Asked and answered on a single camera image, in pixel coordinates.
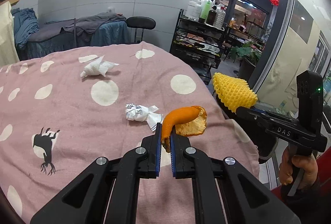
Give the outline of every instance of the black stool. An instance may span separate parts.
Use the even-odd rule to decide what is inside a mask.
[[[136,44],[137,39],[137,29],[142,29],[141,41],[143,40],[144,30],[153,30],[156,26],[155,20],[147,17],[131,17],[126,20],[126,24],[130,28],[135,28],[136,32],[134,34],[134,43]]]

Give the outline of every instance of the white tissue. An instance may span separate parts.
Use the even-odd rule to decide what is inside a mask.
[[[80,77],[84,78],[87,76],[106,76],[107,71],[113,69],[117,63],[102,61],[104,56],[96,59],[93,62],[90,62],[87,66],[84,67],[84,71],[80,74]]]
[[[148,126],[154,132],[156,124],[163,122],[163,115],[154,113],[158,108],[153,105],[151,107],[144,107],[142,105],[135,105],[129,103],[126,106],[125,114],[127,120],[147,121]]]

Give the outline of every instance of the green plant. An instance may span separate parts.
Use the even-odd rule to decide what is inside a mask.
[[[261,52],[257,49],[253,49],[250,46],[248,47],[232,47],[230,50],[231,59],[235,60],[237,57],[239,58],[246,58],[249,62],[256,66],[258,63]]]

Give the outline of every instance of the hand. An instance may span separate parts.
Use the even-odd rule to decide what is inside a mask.
[[[281,184],[285,186],[291,184],[293,181],[293,168],[292,165],[289,163],[289,157],[290,154],[287,147],[283,152],[282,163],[279,165],[279,180]],[[310,157],[295,155],[292,158],[292,163],[296,167],[303,168],[305,170],[298,189],[304,189],[312,186],[312,184],[314,184],[316,181],[318,172],[315,157],[313,155],[311,155]]]

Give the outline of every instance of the gray towel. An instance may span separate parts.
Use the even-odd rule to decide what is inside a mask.
[[[104,23],[112,21],[126,21],[126,18],[114,12],[99,13],[95,16],[79,18],[76,20],[76,35],[80,36],[83,32],[92,34]],[[62,29],[68,33],[74,33],[74,23],[72,22],[62,27]]]

